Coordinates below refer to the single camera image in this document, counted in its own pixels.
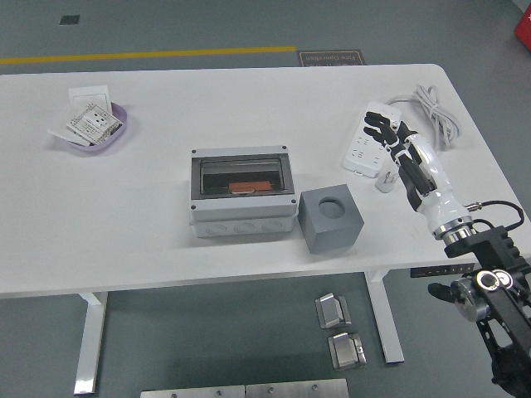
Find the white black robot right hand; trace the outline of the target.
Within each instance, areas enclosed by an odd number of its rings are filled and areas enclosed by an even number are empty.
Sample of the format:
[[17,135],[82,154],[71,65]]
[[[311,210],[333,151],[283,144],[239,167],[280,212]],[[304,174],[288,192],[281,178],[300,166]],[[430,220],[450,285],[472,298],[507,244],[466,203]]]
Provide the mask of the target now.
[[397,166],[412,209],[425,218],[428,230],[446,245],[473,235],[470,212],[454,197],[454,190],[435,150],[403,122],[367,112],[364,132],[380,143]]

